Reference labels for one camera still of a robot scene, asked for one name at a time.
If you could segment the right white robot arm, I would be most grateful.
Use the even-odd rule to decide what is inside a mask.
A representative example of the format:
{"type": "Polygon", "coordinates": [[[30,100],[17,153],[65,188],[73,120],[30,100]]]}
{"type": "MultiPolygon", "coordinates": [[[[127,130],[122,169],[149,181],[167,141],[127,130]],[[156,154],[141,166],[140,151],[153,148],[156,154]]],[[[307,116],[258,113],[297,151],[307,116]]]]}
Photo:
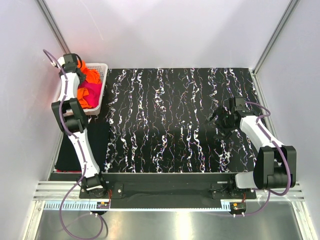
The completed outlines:
{"type": "Polygon", "coordinates": [[[217,128],[215,139],[227,140],[234,131],[239,131],[257,150],[254,169],[237,173],[227,185],[228,195],[236,199],[245,190],[263,190],[284,196],[296,184],[297,151],[272,135],[262,122],[263,115],[249,109],[251,104],[242,97],[232,97],[228,99],[228,107],[218,106],[206,119],[217,128]]]}

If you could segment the magenta pink t shirt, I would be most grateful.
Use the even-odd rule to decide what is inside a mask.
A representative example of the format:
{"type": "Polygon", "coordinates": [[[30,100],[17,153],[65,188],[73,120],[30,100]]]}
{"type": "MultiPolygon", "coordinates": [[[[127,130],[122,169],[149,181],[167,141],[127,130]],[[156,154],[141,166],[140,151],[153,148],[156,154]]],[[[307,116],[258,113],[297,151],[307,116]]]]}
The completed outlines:
{"type": "Polygon", "coordinates": [[[85,81],[77,89],[77,99],[83,109],[93,109],[99,105],[102,83],[85,81]]]}

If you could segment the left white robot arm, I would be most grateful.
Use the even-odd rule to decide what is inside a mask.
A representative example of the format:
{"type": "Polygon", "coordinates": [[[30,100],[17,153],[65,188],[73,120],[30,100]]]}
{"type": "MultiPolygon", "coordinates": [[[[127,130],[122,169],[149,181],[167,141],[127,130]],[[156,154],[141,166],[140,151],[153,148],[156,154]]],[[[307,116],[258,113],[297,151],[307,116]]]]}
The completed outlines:
{"type": "Polygon", "coordinates": [[[76,53],[64,54],[53,60],[60,70],[61,90],[51,109],[60,130],[70,140],[80,164],[81,177],[77,184],[81,193],[90,197],[103,198],[108,186],[103,182],[100,168],[94,158],[88,138],[88,117],[77,99],[78,86],[85,80],[81,71],[80,57],[76,53]]]}

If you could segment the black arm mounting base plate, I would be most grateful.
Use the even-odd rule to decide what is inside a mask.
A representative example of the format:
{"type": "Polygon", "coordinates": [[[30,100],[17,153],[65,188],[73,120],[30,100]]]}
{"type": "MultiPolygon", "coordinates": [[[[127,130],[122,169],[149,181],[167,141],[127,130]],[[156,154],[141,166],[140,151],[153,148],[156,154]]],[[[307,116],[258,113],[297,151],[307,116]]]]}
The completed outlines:
{"type": "Polygon", "coordinates": [[[234,173],[103,173],[102,193],[112,199],[131,196],[200,195],[215,200],[254,200],[256,192],[236,187],[234,173]]]}

